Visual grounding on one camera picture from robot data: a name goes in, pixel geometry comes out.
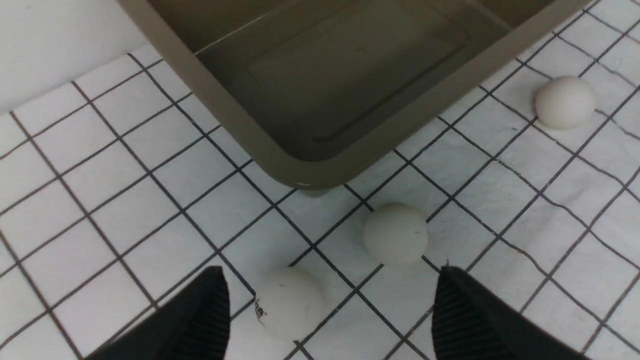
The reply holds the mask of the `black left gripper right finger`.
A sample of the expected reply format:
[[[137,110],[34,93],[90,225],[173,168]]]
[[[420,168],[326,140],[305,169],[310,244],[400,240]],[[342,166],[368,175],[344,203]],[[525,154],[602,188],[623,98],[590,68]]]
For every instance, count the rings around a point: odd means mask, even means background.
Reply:
[[[437,360],[585,359],[456,266],[439,272],[431,336]]]

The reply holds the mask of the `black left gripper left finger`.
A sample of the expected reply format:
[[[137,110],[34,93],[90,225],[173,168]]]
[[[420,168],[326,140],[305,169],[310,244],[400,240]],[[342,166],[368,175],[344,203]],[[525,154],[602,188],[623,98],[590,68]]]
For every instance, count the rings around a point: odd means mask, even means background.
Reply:
[[[160,310],[89,360],[222,360],[231,332],[222,267],[209,266]]]

